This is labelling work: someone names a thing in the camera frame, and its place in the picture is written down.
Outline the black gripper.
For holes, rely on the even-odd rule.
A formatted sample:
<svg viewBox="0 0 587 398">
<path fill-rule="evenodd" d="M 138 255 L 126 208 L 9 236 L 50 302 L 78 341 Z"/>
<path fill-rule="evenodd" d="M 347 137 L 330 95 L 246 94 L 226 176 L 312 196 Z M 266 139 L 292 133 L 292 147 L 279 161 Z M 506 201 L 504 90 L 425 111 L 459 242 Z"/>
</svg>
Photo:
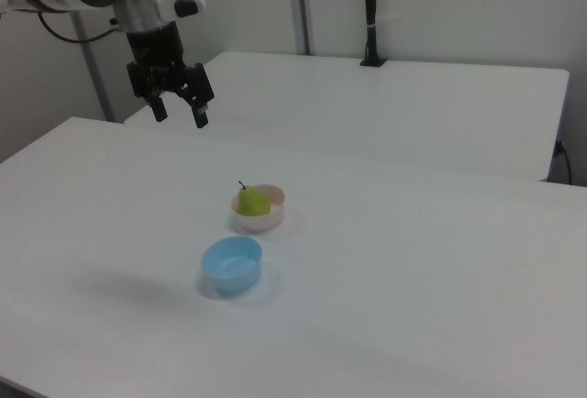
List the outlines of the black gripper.
<svg viewBox="0 0 587 398">
<path fill-rule="evenodd" d="M 136 97 L 151 104 L 157 122 L 167 111 L 161 95 L 177 93 L 188 103 L 197 128 L 208 125 L 208 102 L 215 93 L 202 63 L 188 65 L 183 60 L 183 43 L 175 22 L 148 32 L 127 33 L 134 60 L 127 65 Z"/>
</svg>

